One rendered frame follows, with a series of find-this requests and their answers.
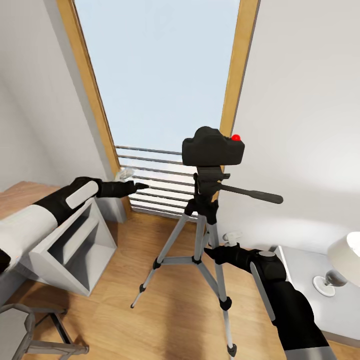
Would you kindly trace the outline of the camera tripod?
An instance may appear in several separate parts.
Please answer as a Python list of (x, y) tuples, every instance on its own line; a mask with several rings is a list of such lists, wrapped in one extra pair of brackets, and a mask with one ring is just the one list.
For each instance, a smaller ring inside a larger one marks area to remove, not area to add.
[[(232, 342), (228, 314), (228, 309), (232, 306), (232, 300), (229, 296), (226, 295), (223, 266), (222, 264), (216, 264), (214, 260), (217, 278), (216, 281), (209, 269), (202, 261), (204, 248), (209, 247), (210, 249), (214, 249), (220, 246), (216, 218), (217, 210), (219, 208), (219, 200), (216, 199), (214, 202), (212, 202), (213, 195), (215, 195), (217, 191), (225, 190), (243, 195), (248, 195), (255, 199), (275, 204), (282, 204), (284, 202), (284, 198), (283, 196), (277, 194), (267, 193), (258, 190), (251, 191), (222, 184), (221, 181), (229, 180), (231, 174), (223, 173), (220, 165), (205, 165), (197, 166), (196, 168), (197, 172), (193, 175), (194, 196), (188, 201), (184, 213), (178, 221), (175, 229), (173, 230), (159, 257), (155, 259), (153, 263), (153, 269), (149, 274), (147, 280), (144, 284), (140, 285), (139, 294), (130, 307), (132, 309), (134, 308), (141, 294), (146, 290), (146, 287), (153, 275), (155, 274), (156, 270), (162, 265), (196, 265), (206, 279), (206, 281), (208, 282), (208, 284), (210, 285), (210, 287), (212, 288), (212, 290), (215, 292), (217, 298), (219, 299), (220, 307), (223, 310), (225, 330), (228, 341), (227, 350), (230, 354), (230, 360), (234, 360), (237, 352), (237, 345)], [(193, 214), (193, 212), (198, 213), (194, 256), (166, 257), (166, 254), (168, 253), (169, 249), (173, 245), (177, 236), (179, 235), (185, 223)], [(206, 233), (204, 234), (205, 222)]]

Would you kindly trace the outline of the digital camera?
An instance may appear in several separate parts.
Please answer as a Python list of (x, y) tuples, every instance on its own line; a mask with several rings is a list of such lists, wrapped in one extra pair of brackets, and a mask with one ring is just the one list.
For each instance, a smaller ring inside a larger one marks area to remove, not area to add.
[(239, 134), (229, 138), (219, 129), (200, 127), (193, 138), (182, 142), (182, 161), (185, 166), (231, 166), (242, 162), (245, 144)]

